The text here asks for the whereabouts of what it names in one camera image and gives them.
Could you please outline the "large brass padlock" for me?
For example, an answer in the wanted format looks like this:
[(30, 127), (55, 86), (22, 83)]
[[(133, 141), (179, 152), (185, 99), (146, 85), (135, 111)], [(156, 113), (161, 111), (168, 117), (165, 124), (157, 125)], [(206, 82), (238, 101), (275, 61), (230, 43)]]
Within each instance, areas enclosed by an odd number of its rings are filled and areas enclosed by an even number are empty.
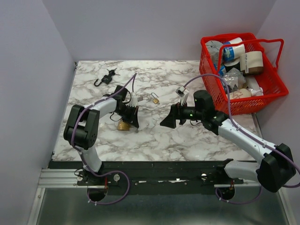
[(120, 120), (118, 122), (117, 130), (118, 131), (129, 131), (131, 128), (131, 125), (124, 122), (123, 120)]

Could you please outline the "small brass padlock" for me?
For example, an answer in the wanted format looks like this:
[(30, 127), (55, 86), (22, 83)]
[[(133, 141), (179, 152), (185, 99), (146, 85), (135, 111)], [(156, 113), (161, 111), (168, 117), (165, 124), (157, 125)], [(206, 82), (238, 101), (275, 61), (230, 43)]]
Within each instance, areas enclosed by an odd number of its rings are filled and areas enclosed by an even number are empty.
[(158, 104), (159, 103), (159, 99), (158, 99), (159, 96), (154, 92), (151, 93), (151, 96), (153, 97), (153, 103)]

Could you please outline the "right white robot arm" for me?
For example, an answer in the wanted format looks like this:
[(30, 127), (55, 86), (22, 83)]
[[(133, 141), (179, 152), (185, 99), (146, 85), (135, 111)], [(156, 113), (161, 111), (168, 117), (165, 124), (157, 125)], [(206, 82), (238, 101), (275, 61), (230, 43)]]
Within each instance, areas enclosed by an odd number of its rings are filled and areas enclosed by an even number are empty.
[(254, 163), (229, 160), (216, 171), (218, 182), (225, 184), (232, 178), (253, 180), (273, 193), (286, 186), (296, 174), (291, 149), (286, 144), (276, 145), (244, 130), (228, 114), (215, 109), (207, 91), (198, 90), (193, 97), (194, 106), (182, 102), (171, 105), (160, 125), (176, 128), (187, 120), (200, 121), (205, 129), (231, 141), (255, 160)]

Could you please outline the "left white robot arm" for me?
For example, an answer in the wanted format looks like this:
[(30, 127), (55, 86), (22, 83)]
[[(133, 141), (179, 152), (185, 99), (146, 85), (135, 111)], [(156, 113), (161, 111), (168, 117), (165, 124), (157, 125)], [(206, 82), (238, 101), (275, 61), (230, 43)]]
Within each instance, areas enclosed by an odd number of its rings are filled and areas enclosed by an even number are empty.
[(93, 104), (72, 106), (63, 137), (78, 151), (83, 168), (89, 171), (88, 180), (93, 185), (101, 184), (104, 179), (104, 174), (100, 171), (102, 161), (94, 146), (99, 120), (107, 114), (116, 113), (126, 124), (139, 128), (137, 103), (138, 99), (133, 91), (118, 85), (114, 93), (105, 94)]

